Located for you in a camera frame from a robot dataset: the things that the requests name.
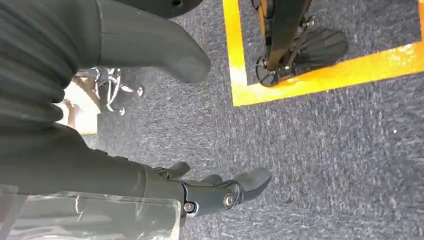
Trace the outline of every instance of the yellow tape marking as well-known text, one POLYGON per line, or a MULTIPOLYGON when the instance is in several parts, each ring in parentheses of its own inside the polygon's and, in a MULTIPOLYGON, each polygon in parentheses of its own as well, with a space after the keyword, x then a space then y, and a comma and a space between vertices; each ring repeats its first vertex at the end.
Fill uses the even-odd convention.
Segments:
MULTIPOLYGON (((275 87, 248 86, 238 0, 222 0, 234 106, 252 105, 424 72, 424 43, 358 57, 296 76, 275 87)), ((424 40, 424 0, 419 0, 424 40)))

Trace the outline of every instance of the floor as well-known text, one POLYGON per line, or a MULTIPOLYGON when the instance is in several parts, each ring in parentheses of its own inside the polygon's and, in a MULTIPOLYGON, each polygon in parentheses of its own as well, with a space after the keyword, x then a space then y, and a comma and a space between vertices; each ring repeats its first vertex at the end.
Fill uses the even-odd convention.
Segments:
MULTIPOLYGON (((253 83, 263 40, 250 0, 239 4, 253 83)), ((346 59, 421 39, 417 0, 314 0, 310 13, 347 33, 346 59)), ((273 173, 257 200, 190 219, 181 239, 424 239, 424 74, 234 107, 222 2, 175 21, 211 58, 209 78, 126 70, 144 96, 121 94, 127 114, 100 115, 87 143, 154 167, 188 162, 192 179, 273 173)))

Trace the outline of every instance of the metal frame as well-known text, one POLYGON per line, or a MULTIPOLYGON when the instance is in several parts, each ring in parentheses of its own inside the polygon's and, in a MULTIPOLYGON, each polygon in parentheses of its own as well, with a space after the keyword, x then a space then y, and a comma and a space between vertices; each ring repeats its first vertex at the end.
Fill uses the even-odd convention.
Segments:
POLYGON ((266 68, 275 70, 293 46, 311 0, 262 0, 259 15, 264 19, 266 68))

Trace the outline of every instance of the screw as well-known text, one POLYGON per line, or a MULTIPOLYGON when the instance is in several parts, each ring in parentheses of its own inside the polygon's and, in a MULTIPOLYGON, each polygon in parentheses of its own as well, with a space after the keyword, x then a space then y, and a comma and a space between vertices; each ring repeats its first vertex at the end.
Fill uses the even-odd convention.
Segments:
POLYGON ((143 94, 144 94, 144 90, 143 90, 143 88, 142 88, 142 87, 139 87, 139 88, 137 89, 137 96, 141 97, 141 96, 143 96, 143 94))
POLYGON ((191 202, 187 202, 184 204, 184 211, 187 213, 192 213, 195 210, 195 205, 191 202))
POLYGON ((233 207, 233 204, 234 204, 234 196, 232 193, 229 192, 224 196, 224 207, 226 209, 230 209, 233 207))

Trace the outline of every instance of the clear plastic sheet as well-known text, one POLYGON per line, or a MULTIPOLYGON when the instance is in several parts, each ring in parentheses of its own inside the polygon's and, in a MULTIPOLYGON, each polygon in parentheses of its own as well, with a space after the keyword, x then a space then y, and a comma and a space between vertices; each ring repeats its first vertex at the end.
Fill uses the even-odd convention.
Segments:
POLYGON ((1 240, 178 240, 181 204, 171 199, 82 192, 21 194, 0 184, 1 240))

